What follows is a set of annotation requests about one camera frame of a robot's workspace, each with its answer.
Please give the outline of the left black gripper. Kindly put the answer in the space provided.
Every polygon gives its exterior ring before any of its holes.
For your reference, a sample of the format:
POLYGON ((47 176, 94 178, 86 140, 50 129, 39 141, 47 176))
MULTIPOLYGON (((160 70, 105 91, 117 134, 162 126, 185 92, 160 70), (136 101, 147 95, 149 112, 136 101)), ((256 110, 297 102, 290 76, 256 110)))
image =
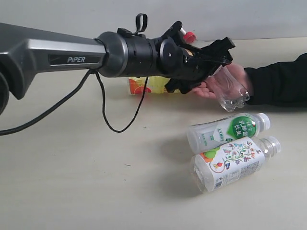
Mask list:
POLYGON ((165 84, 167 92, 180 91, 187 94, 201 85, 220 67, 231 64, 229 52, 233 41, 225 37, 198 48, 184 41, 182 22, 176 21, 166 32, 168 51, 166 52, 166 72, 170 80, 165 84))

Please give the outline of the left robot arm silver black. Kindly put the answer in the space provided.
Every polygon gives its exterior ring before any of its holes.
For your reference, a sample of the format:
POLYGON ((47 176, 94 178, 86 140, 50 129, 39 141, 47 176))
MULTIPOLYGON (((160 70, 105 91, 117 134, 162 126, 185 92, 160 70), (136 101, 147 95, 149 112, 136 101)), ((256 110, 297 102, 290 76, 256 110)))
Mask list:
POLYGON ((175 22, 161 37, 149 39, 143 29, 119 28, 90 39, 17 25, 0 25, 0 108, 10 94, 22 99, 35 75, 91 69, 108 78, 163 76, 168 92, 188 93, 232 62, 230 38, 197 48, 187 44, 175 22))

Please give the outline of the black sleeved forearm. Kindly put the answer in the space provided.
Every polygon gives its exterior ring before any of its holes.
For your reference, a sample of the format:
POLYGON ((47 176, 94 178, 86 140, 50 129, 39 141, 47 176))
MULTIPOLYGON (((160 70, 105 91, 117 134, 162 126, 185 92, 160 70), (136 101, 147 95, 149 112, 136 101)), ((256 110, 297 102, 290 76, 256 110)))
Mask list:
POLYGON ((307 54, 296 60, 260 68, 245 68, 253 94, 249 105, 307 106, 307 54))

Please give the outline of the person's open hand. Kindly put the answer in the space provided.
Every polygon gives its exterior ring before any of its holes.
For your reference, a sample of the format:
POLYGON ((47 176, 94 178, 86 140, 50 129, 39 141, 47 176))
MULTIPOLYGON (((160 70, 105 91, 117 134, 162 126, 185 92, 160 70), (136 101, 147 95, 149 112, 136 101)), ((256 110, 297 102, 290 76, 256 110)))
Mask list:
POLYGON ((254 90, 251 80, 245 69, 238 64, 230 64, 216 71, 214 75, 208 77, 201 85, 192 90, 196 95, 205 99, 216 99, 219 97, 219 91, 232 94, 238 92, 235 87, 242 88, 243 92, 248 92, 249 96, 253 96, 254 90))

